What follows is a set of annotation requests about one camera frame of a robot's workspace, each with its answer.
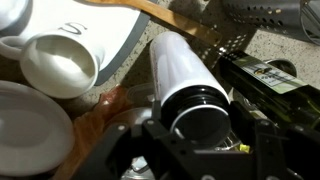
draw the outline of wine bottle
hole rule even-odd
[[[222,55],[218,66],[224,80],[280,127],[320,131],[320,90],[242,51]]]

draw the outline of wooden handle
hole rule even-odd
[[[222,36],[213,29],[188,19],[148,0],[87,0],[94,3],[126,4],[147,12],[210,45],[216,46]]]

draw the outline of bottle label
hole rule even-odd
[[[252,56],[233,61],[233,63],[279,94],[308,85],[300,79]]]

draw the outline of white plate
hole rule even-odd
[[[51,170],[73,144],[72,122],[57,103],[27,86],[0,81],[0,175]]]

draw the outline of speckled countertop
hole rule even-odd
[[[201,22],[209,27],[216,27],[223,35],[221,46],[229,49],[242,49],[260,58],[286,58],[297,68],[298,77],[307,83],[320,88],[320,47],[280,35],[256,31],[244,24],[236,24],[229,20],[218,0],[159,0],[161,6],[167,7],[186,17]],[[214,48],[202,43],[180,30],[151,17],[143,35],[122,66],[101,86],[93,87],[82,96],[70,100],[56,101],[73,119],[89,111],[99,99],[102,92],[109,91],[117,84],[132,87],[137,84],[151,82],[149,45],[152,39],[161,32],[171,30],[185,36],[198,56],[209,69],[214,68],[217,54]],[[0,79],[27,84],[19,69],[19,64],[0,57]]]

